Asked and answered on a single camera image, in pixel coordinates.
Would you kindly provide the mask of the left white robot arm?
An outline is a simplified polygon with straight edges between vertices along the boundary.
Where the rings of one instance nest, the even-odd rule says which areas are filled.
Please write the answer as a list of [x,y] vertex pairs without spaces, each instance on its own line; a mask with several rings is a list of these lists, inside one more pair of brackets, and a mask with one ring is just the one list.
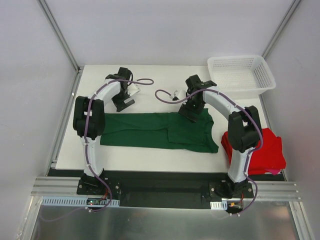
[[98,146],[106,125],[105,106],[111,101],[119,113],[133,105],[135,101],[131,97],[139,91],[128,90],[132,81],[133,73],[128,68],[120,67],[117,73],[107,75],[104,83],[92,94],[78,96],[75,100],[72,126],[83,146],[83,172],[86,177],[92,178],[88,188],[96,195],[106,189],[106,182],[99,178],[104,167],[98,157]]

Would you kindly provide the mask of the green t shirt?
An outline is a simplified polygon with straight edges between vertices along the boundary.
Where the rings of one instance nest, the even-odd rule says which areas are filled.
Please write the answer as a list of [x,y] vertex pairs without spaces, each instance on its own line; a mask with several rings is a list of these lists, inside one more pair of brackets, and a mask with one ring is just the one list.
[[205,108],[192,122],[177,112],[106,113],[102,146],[188,150],[216,154],[214,120]]

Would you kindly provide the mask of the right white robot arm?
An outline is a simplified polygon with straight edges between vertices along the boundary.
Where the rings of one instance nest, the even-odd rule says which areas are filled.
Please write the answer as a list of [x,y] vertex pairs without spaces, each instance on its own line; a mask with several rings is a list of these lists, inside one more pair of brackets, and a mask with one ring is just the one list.
[[235,198],[248,183],[248,168],[253,151],[263,141],[259,111],[255,106],[244,107],[222,93],[217,84],[203,82],[198,75],[185,81],[186,102],[178,113],[191,122],[197,122],[206,104],[212,106],[228,121],[227,139],[232,156],[225,181],[215,187],[215,193],[224,198]]

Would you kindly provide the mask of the white plastic basket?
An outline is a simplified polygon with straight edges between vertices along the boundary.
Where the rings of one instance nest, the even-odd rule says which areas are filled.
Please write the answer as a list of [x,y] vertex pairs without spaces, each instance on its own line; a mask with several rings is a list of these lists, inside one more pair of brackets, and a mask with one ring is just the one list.
[[260,55],[210,57],[207,67],[211,80],[236,100],[257,98],[276,88],[275,78]]

